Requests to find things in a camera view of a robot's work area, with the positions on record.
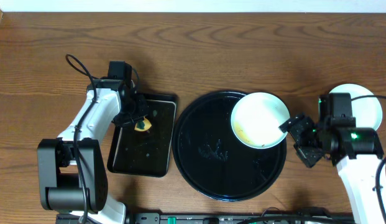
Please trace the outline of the black rectangular tray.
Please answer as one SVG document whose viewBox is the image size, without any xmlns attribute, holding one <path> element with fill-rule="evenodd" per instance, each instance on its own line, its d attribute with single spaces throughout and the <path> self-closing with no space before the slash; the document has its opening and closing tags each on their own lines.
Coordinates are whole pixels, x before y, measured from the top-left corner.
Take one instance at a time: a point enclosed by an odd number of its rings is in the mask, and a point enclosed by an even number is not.
<svg viewBox="0 0 386 224">
<path fill-rule="evenodd" d="M 116 127 L 107 168 L 113 173 L 163 177 L 168 171 L 178 97 L 143 96 L 150 125 L 145 125 L 146 131 L 137 131 L 134 126 Z"/>
</svg>

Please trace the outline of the black round tray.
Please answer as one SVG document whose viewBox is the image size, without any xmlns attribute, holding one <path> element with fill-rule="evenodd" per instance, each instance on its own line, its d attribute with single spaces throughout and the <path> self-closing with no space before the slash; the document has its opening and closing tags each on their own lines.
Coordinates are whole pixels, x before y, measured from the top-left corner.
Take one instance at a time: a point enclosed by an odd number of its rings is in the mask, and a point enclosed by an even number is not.
<svg viewBox="0 0 386 224">
<path fill-rule="evenodd" d="M 175 125 L 172 148 L 178 170 L 209 198 L 249 200 L 269 189 L 283 169 L 286 140 L 260 150 L 233 133 L 231 112 L 245 95 L 234 90 L 205 94 L 184 109 Z"/>
</svg>

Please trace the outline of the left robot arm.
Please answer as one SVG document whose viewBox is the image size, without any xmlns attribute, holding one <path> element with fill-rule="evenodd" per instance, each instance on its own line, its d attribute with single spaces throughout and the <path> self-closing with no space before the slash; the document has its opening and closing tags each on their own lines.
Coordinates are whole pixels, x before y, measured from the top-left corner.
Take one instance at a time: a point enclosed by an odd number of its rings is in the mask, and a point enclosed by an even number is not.
<svg viewBox="0 0 386 224">
<path fill-rule="evenodd" d="M 130 80 L 95 79 L 71 124 L 37 147 L 40 203 L 78 223 L 125 223 L 127 207 L 108 193 L 100 144 L 110 124 L 135 124 L 142 101 Z"/>
</svg>

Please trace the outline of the green yellow sponge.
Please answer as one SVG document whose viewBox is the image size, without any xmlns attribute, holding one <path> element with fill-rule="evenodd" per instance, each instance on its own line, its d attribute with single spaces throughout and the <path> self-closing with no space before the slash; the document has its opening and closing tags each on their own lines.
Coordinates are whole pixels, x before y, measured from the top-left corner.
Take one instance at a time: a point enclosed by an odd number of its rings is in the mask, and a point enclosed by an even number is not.
<svg viewBox="0 0 386 224">
<path fill-rule="evenodd" d="M 144 117 L 143 120 L 138 121 L 135 124 L 134 130 L 138 132 L 145 132 L 148 131 L 152 127 L 152 123 Z"/>
</svg>

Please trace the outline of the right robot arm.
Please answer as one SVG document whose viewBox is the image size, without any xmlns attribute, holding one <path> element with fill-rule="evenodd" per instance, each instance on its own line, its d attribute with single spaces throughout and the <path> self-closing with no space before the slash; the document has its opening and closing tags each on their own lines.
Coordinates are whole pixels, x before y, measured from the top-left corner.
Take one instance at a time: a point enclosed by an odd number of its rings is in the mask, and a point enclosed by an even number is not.
<svg viewBox="0 0 386 224">
<path fill-rule="evenodd" d="M 323 116 L 318 123 L 299 114 L 279 128 L 292 136 L 305 166 L 325 157 L 337 168 L 355 223 L 386 223 L 386 155 L 374 129 L 358 128 L 345 114 Z"/>
</svg>

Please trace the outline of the light blue plate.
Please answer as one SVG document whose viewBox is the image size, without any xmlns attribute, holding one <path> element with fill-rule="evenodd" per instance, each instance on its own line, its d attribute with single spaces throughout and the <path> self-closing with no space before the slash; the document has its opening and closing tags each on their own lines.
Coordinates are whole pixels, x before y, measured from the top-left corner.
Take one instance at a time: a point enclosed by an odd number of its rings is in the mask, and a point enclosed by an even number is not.
<svg viewBox="0 0 386 224">
<path fill-rule="evenodd" d="M 338 85 L 330 93 L 349 93 L 352 99 L 359 96 L 374 95 L 367 88 L 351 83 Z M 352 117 L 356 119 L 356 126 L 342 126 L 340 129 L 347 129 L 351 133 L 360 129 L 378 130 L 382 123 L 383 111 L 377 98 L 360 98 L 351 101 L 351 106 Z"/>
<path fill-rule="evenodd" d="M 268 149 L 285 140 L 287 134 L 279 126 L 289 118 L 289 109 L 279 97 L 256 92 L 235 104 L 230 123 L 241 143 L 254 149 Z"/>
</svg>

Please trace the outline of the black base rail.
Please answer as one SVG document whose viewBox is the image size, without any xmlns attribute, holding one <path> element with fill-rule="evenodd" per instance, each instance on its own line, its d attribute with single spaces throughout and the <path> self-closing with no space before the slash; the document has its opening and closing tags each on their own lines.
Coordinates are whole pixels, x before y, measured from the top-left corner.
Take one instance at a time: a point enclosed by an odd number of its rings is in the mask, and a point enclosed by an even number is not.
<svg viewBox="0 0 386 224">
<path fill-rule="evenodd" d="M 128 215 L 126 223 L 135 224 L 202 224 L 202 223 L 218 223 L 218 224 L 235 224 L 243 221 L 250 223 L 322 223 L 313 221 L 301 220 L 286 220 L 290 215 L 268 213 L 265 215 L 181 215 L 168 214 L 161 215 L 159 213 L 136 213 Z"/>
</svg>

